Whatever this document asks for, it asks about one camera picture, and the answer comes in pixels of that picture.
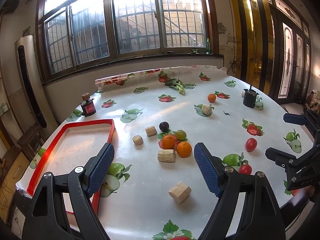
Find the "wooden stool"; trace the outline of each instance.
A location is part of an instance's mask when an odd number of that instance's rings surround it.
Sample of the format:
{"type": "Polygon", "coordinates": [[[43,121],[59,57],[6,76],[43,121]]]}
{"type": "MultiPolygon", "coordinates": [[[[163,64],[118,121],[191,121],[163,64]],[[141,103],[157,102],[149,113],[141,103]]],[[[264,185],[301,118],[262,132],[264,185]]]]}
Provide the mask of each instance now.
{"type": "Polygon", "coordinates": [[[34,124],[28,128],[28,130],[19,138],[17,144],[20,145],[25,157],[31,162],[34,156],[36,155],[36,148],[33,148],[30,145],[30,142],[35,138],[39,145],[42,146],[44,141],[41,138],[40,126],[34,124]]]}

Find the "red label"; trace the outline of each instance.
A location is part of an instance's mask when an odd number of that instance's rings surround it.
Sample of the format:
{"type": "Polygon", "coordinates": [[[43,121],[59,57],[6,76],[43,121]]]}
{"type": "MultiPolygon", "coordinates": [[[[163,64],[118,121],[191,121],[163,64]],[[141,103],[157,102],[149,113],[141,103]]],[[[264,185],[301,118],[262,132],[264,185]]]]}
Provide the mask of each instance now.
{"type": "Polygon", "coordinates": [[[91,103],[90,105],[85,106],[84,109],[87,114],[90,114],[91,112],[93,112],[95,110],[95,107],[94,107],[94,104],[91,103]]]}

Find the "wooden cabinet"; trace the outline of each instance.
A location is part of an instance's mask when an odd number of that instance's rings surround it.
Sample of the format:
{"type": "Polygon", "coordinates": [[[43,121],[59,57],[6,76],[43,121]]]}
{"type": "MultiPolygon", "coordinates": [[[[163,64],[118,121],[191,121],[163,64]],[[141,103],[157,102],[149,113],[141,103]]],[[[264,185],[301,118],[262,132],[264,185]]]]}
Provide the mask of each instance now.
{"type": "MultiPolygon", "coordinates": [[[[6,159],[7,153],[4,156],[4,160],[9,164],[9,157],[6,159]]],[[[13,200],[13,195],[16,190],[16,183],[21,179],[23,176],[24,172],[26,171],[27,167],[29,165],[29,161],[27,158],[24,156],[22,152],[18,153],[18,156],[15,158],[13,161],[11,167],[7,171],[4,179],[1,179],[2,184],[0,187],[0,217],[4,221],[4,223],[7,223],[8,220],[8,215],[9,215],[9,210],[10,206],[12,204],[13,200]]]]}

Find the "orange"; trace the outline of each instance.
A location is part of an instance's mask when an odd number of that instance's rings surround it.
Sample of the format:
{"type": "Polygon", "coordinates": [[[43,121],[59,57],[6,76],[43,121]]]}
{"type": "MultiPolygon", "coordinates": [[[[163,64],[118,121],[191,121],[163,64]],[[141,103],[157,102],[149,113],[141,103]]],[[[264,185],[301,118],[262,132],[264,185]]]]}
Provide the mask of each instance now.
{"type": "Polygon", "coordinates": [[[192,147],[188,142],[181,142],[177,146],[177,153],[180,157],[189,157],[192,152],[192,147]]]}
{"type": "Polygon", "coordinates": [[[176,139],[172,135],[165,135],[162,138],[162,148],[164,150],[173,150],[176,145],[176,139]]]}
{"type": "Polygon", "coordinates": [[[216,95],[215,94],[209,94],[208,95],[208,101],[210,102],[210,103],[213,103],[214,101],[216,101],[216,95]]]}

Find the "window sill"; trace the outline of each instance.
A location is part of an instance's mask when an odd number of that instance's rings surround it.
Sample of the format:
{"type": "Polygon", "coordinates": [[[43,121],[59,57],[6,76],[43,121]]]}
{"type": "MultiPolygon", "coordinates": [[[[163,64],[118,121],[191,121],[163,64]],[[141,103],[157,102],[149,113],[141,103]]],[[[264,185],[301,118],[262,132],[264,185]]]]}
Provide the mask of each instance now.
{"type": "Polygon", "coordinates": [[[149,59],[157,59],[157,58],[168,58],[168,57],[212,57],[212,58],[223,58],[223,54],[188,54],[188,53],[180,53],[180,54],[159,54],[159,55],[147,55],[147,56],[138,56],[138,57],[130,57],[130,58],[122,58],[122,59],[115,59],[112,61],[100,63],[98,65],[94,65],[92,67],[87,67],[83,69],[76,70],[72,73],[68,73],[66,75],[54,78],[48,82],[43,83],[42,85],[47,85],[49,83],[62,80],[64,78],[68,78],[70,76],[73,76],[75,74],[80,74],[86,71],[92,71],[101,67],[108,67],[113,66],[115,64],[119,63],[128,63],[128,62],[134,62],[138,60],[149,60],[149,59]]]}

